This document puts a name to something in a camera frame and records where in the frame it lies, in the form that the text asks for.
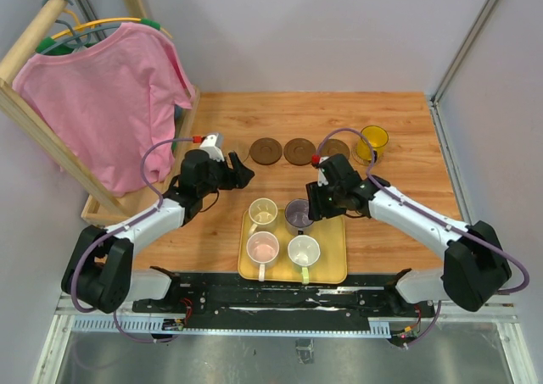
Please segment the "yellow transparent mug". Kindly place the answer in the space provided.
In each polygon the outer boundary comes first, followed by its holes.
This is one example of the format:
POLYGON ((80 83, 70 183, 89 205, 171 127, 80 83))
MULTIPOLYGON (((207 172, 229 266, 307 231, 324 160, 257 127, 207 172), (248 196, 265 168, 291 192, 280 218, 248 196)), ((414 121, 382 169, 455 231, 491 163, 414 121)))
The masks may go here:
POLYGON ((365 139, 373 145, 385 145, 385 147, 388 145, 389 142, 389 134, 388 132, 378 126, 378 125, 368 125, 365 128, 361 130, 361 134, 365 137, 365 139))

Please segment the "brown coaster top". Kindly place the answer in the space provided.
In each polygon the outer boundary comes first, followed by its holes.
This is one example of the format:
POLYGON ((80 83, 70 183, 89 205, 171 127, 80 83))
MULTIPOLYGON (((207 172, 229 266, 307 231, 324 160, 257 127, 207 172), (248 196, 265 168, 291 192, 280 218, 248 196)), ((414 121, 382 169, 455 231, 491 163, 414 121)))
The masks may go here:
POLYGON ((282 157, 283 147, 276 139, 263 137, 252 143, 249 155, 257 164, 271 165, 282 157))

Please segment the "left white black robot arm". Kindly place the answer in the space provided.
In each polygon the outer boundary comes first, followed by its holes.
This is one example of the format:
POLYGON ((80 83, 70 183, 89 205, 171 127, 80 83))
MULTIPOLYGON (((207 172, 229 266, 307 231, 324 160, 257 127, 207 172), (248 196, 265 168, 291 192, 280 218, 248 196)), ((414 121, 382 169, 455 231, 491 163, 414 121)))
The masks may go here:
POLYGON ((115 312, 128 297, 136 253, 189 223, 208 195, 250 183, 254 171, 235 152, 228 157, 229 162, 217 161, 202 149, 188 151, 180 173, 151 207, 110 228, 90 225, 81 231, 61 281, 77 310, 115 312))

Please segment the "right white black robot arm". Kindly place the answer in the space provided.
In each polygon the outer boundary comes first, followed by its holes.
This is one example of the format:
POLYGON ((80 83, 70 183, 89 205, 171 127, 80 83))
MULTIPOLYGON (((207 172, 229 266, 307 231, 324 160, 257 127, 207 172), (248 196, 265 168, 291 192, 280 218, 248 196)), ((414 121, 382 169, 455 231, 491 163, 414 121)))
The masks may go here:
POLYGON ((511 278, 512 271, 491 225, 450 219, 410 199, 386 180, 362 178, 342 154, 313 156, 318 178, 306 185, 309 217, 374 219, 404 232, 443 262, 436 270, 400 271, 390 283, 395 306, 451 300, 478 311, 511 278))

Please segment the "woven rattan coaster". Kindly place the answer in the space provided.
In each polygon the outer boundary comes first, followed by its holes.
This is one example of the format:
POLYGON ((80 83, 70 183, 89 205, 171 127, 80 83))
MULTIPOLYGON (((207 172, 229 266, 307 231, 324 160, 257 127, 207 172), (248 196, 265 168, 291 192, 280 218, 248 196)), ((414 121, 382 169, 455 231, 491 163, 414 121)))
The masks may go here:
POLYGON ((240 140, 229 141, 225 145, 225 149, 227 150, 228 153, 235 152, 242 163, 244 163, 249 157, 249 146, 243 141, 240 141, 240 140))
POLYGON ((372 150, 373 153, 371 153, 370 148, 364 141, 359 140, 351 152, 357 163, 368 166, 371 162, 377 164, 382 159, 385 145, 373 145, 372 150))

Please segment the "brown coaster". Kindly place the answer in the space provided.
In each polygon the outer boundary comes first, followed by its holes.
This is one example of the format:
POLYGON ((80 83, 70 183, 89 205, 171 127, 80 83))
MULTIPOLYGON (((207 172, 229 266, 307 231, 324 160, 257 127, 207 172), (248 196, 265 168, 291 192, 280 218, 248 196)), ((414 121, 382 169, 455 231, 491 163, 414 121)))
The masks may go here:
POLYGON ((330 138, 323 143, 319 154, 322 157, 332 157, 336 154, 342 154, 349 159, 350 149, 345 142, 337 138, 330 138))
POLYGON ((263 137, 252 143, 249 155, 257 164, 271 165, 282 157, 283 147, 276 139, 263 137))
POLYGON ((315 153, 315 145, 305 138, 291 139, 283 148, 283 155, 285 159, 290 164, 297 166, 310 164, 315 153))

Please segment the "brown coaster bottom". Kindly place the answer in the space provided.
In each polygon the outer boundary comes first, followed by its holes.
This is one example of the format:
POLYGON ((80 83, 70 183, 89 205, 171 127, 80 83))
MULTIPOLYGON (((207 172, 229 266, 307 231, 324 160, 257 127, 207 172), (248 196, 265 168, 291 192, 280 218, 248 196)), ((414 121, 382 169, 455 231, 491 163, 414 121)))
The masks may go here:
POLYGON ((291 139, 283 148, 283 155, 285 159, 290 164, 297 166, 310 164, 315 153, 315 145, 305 138, 291 139))

